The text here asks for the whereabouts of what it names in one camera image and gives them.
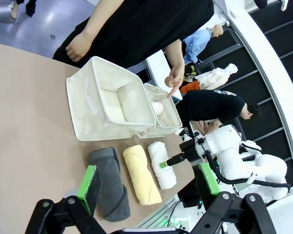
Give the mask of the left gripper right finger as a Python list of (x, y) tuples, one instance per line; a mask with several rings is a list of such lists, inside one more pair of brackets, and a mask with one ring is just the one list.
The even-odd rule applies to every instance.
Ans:
[(221, 191), (208, 163), (198, 166), (196, 186), (206, 212), (192, 234), (218, 234), (224, 223), (232, 223), (240, 234), (275, 234), (276, 230), (259, 194), (243, 198)]

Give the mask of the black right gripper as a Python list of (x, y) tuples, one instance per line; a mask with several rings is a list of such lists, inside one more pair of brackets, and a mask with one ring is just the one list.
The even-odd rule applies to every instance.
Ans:
[(196, 139), (184, 141), (179, 145), (179, 147), (182, 153), (173, 156), (167, 161), (161, 162), (159, 164), (161, 169), (183, 162), (185, 159), (187, 159), (189, 162), (194, 162), (202, 158), (203, 148)]

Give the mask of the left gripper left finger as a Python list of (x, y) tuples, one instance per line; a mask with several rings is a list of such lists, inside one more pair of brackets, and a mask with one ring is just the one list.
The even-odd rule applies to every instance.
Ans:
[(54, 203), (41, 199), (36, 203), (25, 230), (26, 234), (62, 234), (67, 227), (76, 227), (81, 234), (104, 234), (94, 218), (101, 190), (98, 167), (89, 165), (76, 195)]

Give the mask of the person's left hand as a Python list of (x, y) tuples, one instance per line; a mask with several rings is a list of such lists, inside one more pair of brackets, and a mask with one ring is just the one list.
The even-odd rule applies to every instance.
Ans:
[(184, 72), (185, 72), (185, 66), (174, 66), (172, 70), (170, 71), (169, 76), (165, 78), (165, 85), (169, 88), (171, 88), (171, 91), (167, 95), (167, 98), (172, 97), (172, 95), (179, 90), (180, 86), (183, 83), (184, 80)]

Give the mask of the person's right hand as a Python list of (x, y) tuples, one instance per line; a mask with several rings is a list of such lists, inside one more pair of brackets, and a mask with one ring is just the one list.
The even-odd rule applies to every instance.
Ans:
[(83, 58), (91, 47), (92, 40), (84, 32), (78, 34), (66, 47), (67, 55), (73, 62)]

